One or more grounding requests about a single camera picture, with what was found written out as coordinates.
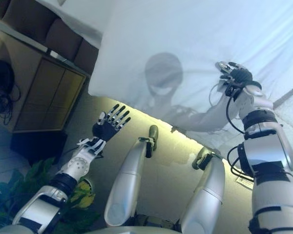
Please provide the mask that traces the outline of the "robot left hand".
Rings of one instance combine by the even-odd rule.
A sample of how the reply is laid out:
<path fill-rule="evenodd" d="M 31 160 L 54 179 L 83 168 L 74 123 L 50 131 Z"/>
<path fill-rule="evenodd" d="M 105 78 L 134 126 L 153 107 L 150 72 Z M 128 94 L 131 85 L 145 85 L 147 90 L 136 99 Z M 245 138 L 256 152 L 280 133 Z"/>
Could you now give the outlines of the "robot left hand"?
<path fill-rule="evenodd" d="M 125 105 L 116 104 L 108 112 L 102 111 L 92 127 L 94 137 L 110 141 L 130 120 Z"/>

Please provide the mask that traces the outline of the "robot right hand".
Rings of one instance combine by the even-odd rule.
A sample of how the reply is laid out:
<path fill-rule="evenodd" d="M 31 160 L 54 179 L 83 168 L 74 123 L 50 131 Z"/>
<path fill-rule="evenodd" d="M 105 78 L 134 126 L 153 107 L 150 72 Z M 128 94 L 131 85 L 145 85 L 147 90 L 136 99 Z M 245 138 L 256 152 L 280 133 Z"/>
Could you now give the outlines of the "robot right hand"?
<path fill-rule="evenodd" d="M 242 90 L 246 82 L 252 81 L 251 72 L 241 64 L 220 61 L 215 66 L 221 72 L 221 87 L 224 86 L 224 94 L 228 97 L 236 90 Z"/>

